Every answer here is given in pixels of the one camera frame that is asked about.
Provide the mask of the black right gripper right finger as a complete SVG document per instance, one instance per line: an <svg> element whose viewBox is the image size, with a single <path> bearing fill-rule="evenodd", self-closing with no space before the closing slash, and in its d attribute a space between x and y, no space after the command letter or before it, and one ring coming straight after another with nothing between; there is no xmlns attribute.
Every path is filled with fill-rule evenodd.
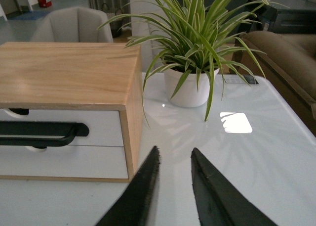
<svg viewBox="0 0 316 226"><path fill-rule="evenodd" d="M191 153L192 182L202 226L275 226L200 152Z"/></svg>

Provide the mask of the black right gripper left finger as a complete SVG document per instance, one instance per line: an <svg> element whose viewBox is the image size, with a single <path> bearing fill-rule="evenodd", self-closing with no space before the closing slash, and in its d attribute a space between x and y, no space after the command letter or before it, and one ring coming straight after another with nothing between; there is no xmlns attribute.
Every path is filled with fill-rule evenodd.
<svg viewBox="0 0 316 226"><path fill-rule="evenodd" d="M122 195L98 226L153 226L159 190L160 154L153 146Z"/></svg>

